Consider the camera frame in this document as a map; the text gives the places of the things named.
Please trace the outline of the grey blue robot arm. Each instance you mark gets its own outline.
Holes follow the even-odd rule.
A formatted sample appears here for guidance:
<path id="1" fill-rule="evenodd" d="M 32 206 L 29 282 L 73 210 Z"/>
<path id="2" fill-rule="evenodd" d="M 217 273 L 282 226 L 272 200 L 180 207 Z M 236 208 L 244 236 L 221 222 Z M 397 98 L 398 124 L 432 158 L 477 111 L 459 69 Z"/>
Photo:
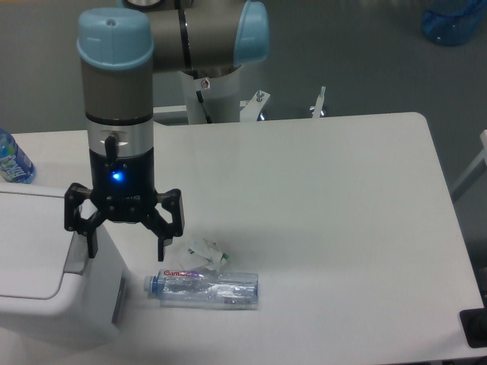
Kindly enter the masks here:
<path id="1" fill-rule="evenodd" d="M 192 124 L 239 122 L 238 73 L 269 54 L 269 18 L 258 1 L 121 1 L 78 19 L 91 187 L 65 194 L 66 230 L 88 256 L 105 221 L 143 224 L 158 239 L 158 258 L 183 234 L 179 189 L 154 182 L 153 76 L 183 74 Z"/>

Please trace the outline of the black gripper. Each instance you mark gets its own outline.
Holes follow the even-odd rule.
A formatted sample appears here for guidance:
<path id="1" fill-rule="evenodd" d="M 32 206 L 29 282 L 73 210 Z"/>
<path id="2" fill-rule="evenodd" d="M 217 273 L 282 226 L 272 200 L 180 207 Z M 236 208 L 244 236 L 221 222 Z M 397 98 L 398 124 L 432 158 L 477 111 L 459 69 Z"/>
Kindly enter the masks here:
<path id="1" fill-rule="evenodd" d="M 73 182 L 65 192 L 64 228 L 86 239 L 88 257 L 94 259 L 98 252 L 97 228 L 106 219 L 124 223 L 142 221 L 157 237 L 157 258 L 164 261 L 166 247 L 174 237 L 183 235 L 182 192 L 179 189 L 156 192 L 153 149 L 124 157 L 115 135 L 108 136 L 103 145 L 103 154 L 90 152 L 93 190 Z M 81 206 L 86 200 L 96 208 L 89 218 L 81 216 Z M 171 222 L 160 215 L 157 206 L 170 214 Z"/>

